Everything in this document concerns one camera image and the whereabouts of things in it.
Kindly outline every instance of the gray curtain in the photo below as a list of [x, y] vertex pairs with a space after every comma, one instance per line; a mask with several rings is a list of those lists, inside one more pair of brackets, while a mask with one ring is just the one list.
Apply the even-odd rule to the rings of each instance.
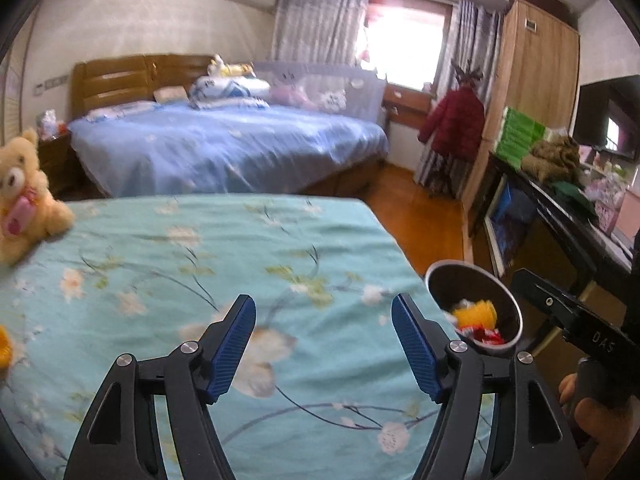
[[369, 0], [278, 0], [270, 59], [355, 62]]
[[[503, 13], [476, 6], [469, 0], [462, 0], [459, 3], [451, 17], [444, 64], [436, 91], [438, 100], [442, 99], [450, 89], [456, 87], [456, 74], [451, 61], [455, 61], [466, 69], [470, 59], [472, 70], [476, 67], [482, 69], [484, 78], [476, 89], [476, 95], [484, 104], [484, 108], [487, 108], [500, 56], [503, 19]], [[442, 158], [431, 150], [431, 142], [428, 142], [414, 173], [414, 182], [424, 186], [431, 171], [439, 168], [441, 163], [443, 163]], [[447, 173], [457, 198], [462, 194], [471, 166], [472, 164], [463, 161], [449, 161]]]

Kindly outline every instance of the blue gripper pad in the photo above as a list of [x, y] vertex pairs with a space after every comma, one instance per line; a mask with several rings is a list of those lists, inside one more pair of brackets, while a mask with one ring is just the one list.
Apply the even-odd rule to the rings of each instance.
[[247, 297], [211, 360], [212, 379], [207, 393], [214, 400], [229, 391], [254, 326], [255, 302]]
[[391, 319], [418, 386], [431, 400], [438, 402], [443, 387], [438, 378], [436, 358], [400, 296], [391, 303]]

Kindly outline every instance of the silver bolt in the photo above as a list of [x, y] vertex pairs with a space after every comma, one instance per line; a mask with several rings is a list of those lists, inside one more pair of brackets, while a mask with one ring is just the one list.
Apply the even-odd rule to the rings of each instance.
[[529, 352], [518, 352], [518, 361], [524, 365], [530, 365], [533, 362], [533, 355]]
[[460, 339], [454, 339], [449, 343], [449, 348], [451, 348], [456, 354], [462, 354], [468, 350], [469, 346], [464, 341], [460, 341]]
[[116, 364], [118, 366], [129, 366], [133, 361], [133, 357], [130, 354], [122, 354], [120, 357], [116, 359]]
[[183, 354], [193, 354], [198, 349], [198, 343], [195, 341], [187, 341], [180, 345], [180, 352]]

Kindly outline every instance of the pink basket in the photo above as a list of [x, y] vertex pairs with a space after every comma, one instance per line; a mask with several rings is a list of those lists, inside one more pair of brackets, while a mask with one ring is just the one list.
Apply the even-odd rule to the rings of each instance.
[[595, 208], [596, 215], [598, 215], [598, 226], [607, 235], [610, 235], [613, 231], [613, 228], [616, 226], [616, 222], [618, 221], [618, 214], [620, 212], [616, 209], [612, 209], [604, 205], [600, 200], [596, 200]]

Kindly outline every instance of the bed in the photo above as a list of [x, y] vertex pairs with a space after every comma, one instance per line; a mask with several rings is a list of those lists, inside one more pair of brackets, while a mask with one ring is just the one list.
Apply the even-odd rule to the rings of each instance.
[[[62, 478], [115, 357], [168, 354], [238, 294], [254, 298], [257, 327], [231, 390], [210, 409], [236, 478], [411, 478], [438, 409], [390, 323], [392, 298], [410, 293], [453, 334], [362, 202], [230, 194], [71, 207], [71, 232], [0, 274], [0, 323], [15, 342], [0, 410], [44, 478]], [[469, 479], [481, 470], [491, 410], [486, 396]]]
[[335, 112], [194, 110], [187, 103], [92, 123], [97, 107], [150, 100], [157, 88], [188, 88], [207, 56], [130, 56], [78, 64], [72, 75], [72, 147], [107, 196], [191, 192], [307, 192], [347, 196], [375, 176], [388, 142], [375, 124], [384, 82], [359, 68], [256, 63], [272, 84], [296, 81], [319, 98], [339, 88]]

